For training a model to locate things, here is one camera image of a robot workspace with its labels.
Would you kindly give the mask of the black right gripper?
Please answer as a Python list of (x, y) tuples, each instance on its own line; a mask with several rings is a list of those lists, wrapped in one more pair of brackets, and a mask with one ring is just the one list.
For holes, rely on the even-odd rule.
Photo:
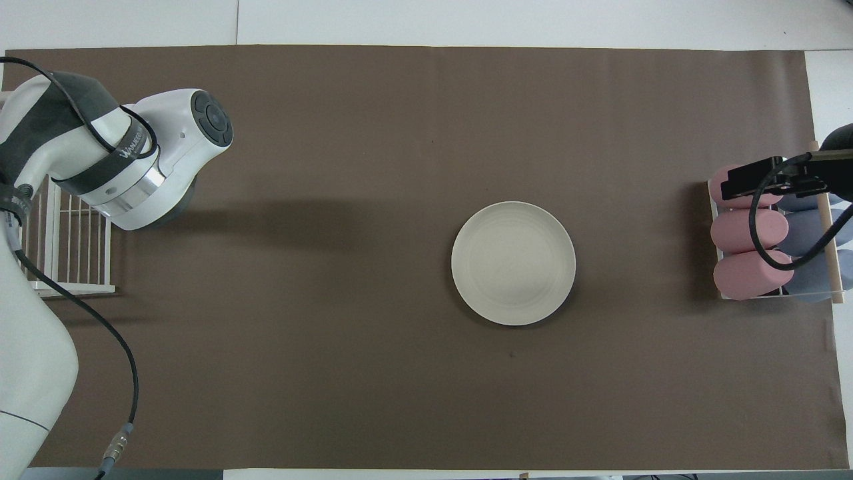
[(795, 195), (797, 198), (829, 193), (828, 184), (806, 173), (812, 154), (785, 158), (771, 156), (761, 161), (735, 167), (727, 172), (720, 185), (723, 200), (764, 195)]

